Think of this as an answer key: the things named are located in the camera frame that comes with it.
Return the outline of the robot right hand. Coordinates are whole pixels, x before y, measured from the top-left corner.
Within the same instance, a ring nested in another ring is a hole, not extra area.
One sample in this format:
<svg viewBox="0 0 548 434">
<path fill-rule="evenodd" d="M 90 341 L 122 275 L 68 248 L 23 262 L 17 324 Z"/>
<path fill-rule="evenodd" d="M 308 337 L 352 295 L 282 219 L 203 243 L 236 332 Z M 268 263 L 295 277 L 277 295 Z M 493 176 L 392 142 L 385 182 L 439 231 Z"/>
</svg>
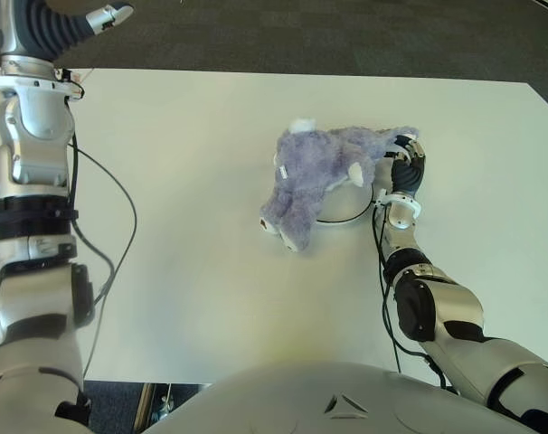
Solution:
<svg viewBox="0 0 548 434">
<path fill-rule="evenodd" d="M 412 135 L 398 135 L 384 156 L 392 160 L 392 191 L 414 197 L 420 189 L 426 165 L 421 144 Z"/>
</svg>

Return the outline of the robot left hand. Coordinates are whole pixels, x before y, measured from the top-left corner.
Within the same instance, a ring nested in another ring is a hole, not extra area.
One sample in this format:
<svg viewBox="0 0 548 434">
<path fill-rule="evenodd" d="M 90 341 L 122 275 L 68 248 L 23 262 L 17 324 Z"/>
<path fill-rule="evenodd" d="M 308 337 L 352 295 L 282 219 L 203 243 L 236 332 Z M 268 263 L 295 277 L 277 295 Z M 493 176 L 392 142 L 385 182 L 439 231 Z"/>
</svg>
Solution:
<svg viewBox="0 0 548 434">
<path fill-rule="evenodd" d="M 77 15 L 59 13 L 45 1 L 0 1 L 0 55 L 53 62 L 71 47 L 122 24 L 134 11 L 123 1 Z"/>
</svg>

